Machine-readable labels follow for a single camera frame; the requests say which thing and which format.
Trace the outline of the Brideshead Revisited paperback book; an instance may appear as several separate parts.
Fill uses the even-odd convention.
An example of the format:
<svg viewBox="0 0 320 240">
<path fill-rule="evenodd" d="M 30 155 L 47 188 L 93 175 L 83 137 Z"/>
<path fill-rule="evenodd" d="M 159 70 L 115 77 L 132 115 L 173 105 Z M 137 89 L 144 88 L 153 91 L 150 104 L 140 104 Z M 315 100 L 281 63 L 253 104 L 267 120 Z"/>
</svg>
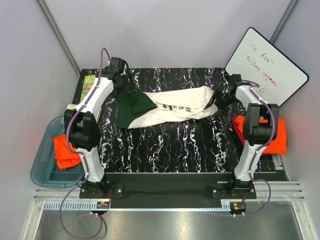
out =
<svg viewBox="0 0 320 240">
<path fill-rule="evenodd" d="M 66 107 L 66 110 L 75 110 L 77 107 L 76 104 L 69 104 L 67 107 Z M 101 113 L 102 113 L 102 108 L 100 108 L 97 112 L 97 114 L 95 115 L 95 119 L 96 121 L 98 122 L 99 119 L 100 119 L 100 116 L 101 116 Z"/>
</svg>

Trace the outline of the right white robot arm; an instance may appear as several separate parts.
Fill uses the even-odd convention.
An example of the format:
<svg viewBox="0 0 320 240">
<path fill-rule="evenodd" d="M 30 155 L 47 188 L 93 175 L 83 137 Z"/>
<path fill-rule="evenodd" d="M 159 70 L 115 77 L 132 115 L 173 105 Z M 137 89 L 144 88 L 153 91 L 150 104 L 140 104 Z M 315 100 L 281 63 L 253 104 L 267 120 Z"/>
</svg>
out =
<svg viewBox="0 0 320 240">
<path fill-rule="evenodd" d="M 260 85 L 243 80 L 240 74 L 229 75 L 227 81 L 227 90 L 214 94 L 213 103 L 217 109 L 225 113 L 228 106 L 236 101 L 246 109 L 242 129 L 243 151 L 227 185 L 221 189 L 223 193 L 236 199 L 254 191 L 254 173 L 258 161 L 277 135 L 279 106 L 267 103 L 258 96 L 254 88 Z"/>
</svg>

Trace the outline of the aluminium frame rail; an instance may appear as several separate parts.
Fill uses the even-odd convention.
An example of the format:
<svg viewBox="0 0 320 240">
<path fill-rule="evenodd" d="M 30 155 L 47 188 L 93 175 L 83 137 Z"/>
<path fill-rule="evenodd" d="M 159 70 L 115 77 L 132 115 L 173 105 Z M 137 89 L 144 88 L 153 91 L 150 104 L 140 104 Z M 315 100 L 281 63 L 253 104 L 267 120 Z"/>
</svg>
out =
<svg viewBox="0 0 320 240">
<path fill-rule="evenodd" d="M 247 196 L 246 202 L 302 202 L 304 196 L 298 182 L 273 181 L 269 184 L 257 182 L 253 196 Z M 186 194 L 148 195 L 134 193 L 125 197 L 129 188 L 119 184 L 113 188 L 112 194 L 104 198 L 80 198 L 82 191 L 76 189 L 69 193 L 66 189 L 38 189 L 34 201 L 42 202 L 46 210 L 65 211 L 138 211 L 138 212 L 229 212 L 232 203 L 241 199 L 222 196 L 214 198 L 218 193 L 213 191 L 208 196 L 188 191 Z"/>
</svg>

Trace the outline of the green treehouse paperback book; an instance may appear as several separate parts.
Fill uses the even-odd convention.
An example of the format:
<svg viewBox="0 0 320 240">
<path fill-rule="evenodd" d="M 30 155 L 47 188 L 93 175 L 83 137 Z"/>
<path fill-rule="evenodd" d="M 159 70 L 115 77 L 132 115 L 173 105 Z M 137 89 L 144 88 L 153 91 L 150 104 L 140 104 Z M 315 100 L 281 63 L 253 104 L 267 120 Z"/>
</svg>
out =
<svg viewBox="0 0 320 240">
<path fill-rule="evenodd" d="M 86 75 L 84 77 L 80 101 L 82 101 L 86 97 L 87 93 L 90 91 L 90 89 L 94 85 L 95 79 L 96 79 L 95 75 Z"/>
</svg>

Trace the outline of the orange t-shirt in bin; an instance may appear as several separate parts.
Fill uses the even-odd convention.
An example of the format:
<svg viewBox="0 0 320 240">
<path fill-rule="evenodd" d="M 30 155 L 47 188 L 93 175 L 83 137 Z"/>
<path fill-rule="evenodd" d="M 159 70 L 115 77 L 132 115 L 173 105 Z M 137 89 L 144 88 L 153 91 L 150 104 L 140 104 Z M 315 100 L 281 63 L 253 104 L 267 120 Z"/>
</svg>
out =
<svg viewBox="0 0 320 240">
<path fill-rule="evenodd" d="M 80 156 L 68 149 L 65 134 L 54 137 L 53 145 L 56 164 L 60 170 L 69 169 L 82 163 Z"/>
</svg>

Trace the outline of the teal plastic bin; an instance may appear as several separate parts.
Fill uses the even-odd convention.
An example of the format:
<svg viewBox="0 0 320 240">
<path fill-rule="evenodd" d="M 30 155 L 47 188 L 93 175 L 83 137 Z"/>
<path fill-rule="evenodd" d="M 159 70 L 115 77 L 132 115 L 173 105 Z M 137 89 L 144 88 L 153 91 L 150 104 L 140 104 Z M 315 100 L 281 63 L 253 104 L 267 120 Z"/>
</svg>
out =
<svg viewBox="0 0 320 240">
<path fill-rule="evenodd" d="M 47 126 L 30 171 L 33 183 L 47 189 L 68 189 L 85 177 L 81 164 L 60 170 L 54 149 L 54 138 L 65 133 L 64 118 L 58 116 Z"/>
</svg>

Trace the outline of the white dry-erase board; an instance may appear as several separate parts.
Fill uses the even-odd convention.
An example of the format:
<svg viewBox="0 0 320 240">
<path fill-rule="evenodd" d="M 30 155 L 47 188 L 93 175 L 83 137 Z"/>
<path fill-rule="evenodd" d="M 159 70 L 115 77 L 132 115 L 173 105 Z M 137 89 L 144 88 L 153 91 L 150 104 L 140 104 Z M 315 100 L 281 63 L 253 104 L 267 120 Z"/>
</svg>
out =
<svg viewBox="0 0 320 240">
<path fill-rule="evenodd" d="M 309 81 L 302 68 L 253 27 L 243 35 L 225 70 L 259 84 L 258 95 L 280 107 Z"/>
</svg>

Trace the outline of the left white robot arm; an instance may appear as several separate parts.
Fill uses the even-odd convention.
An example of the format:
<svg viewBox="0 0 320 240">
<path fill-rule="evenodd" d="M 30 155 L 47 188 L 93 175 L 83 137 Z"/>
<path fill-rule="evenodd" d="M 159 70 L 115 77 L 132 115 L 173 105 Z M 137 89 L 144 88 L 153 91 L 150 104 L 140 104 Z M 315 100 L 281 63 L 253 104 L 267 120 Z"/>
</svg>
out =
<svg viewBox="0 0 320 240">
<path fill-rule="evenodd" d="M 98 71 L 84 99 L 74 109 L 67 108 L 63 116 L 67 148 L 72 154 L 79 155 L 84 168 L 81 191 L 97 198 L 103 198 L 108 193 L 98 153 L 101 138 L 98 118 L 110 94 L 130 89 L 132 77 L 127 72 L 128 68 L 124 59 L 112 57 L 108 66 Z"/>
</svg>

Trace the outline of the white and green t-shirt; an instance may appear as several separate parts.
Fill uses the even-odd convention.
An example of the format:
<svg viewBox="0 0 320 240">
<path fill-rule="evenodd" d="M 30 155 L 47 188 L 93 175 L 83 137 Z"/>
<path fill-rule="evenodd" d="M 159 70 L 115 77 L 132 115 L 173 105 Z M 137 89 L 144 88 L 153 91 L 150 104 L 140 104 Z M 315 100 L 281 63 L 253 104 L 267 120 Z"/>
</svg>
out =
<svg viewBox="0 0 320 240">
<path fill-rule="evenodd" d="M 164 92 L 127 93 L 119 98 L 116 127 L 137 129 L 162 123 L 200 120 L 214 115 L 218 108 L 208 106 L 213 96 L 208 86 Z"/>
</svg>

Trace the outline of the folded orange t-shirt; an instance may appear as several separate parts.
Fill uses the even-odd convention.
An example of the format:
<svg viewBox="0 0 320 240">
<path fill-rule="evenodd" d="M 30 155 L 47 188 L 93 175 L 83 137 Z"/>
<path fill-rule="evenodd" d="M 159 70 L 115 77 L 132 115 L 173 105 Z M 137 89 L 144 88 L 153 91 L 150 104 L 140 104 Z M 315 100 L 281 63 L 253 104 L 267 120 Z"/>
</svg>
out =
<svg viewBox="0 0 320 240">
<path fill-rule="evenodd" d="M 234 139 L 235 139 L 234 141 L 236 143 L 236 147 L 239 150 L 239 154 L 241 155 L 244 149 L 244 145 L 242 145 L 241 141 L 238 139 L 236 132 L 235 132 Z M 285 119 L 280 117 L 278 119 L 278 129 L 277 129 L 276 139 L 269 144 L 269 146 L 263 151 L 262 155 L 286 155 L 286 154 L 287 154 L 287 132 L 285 127 Z"/>
</svg>

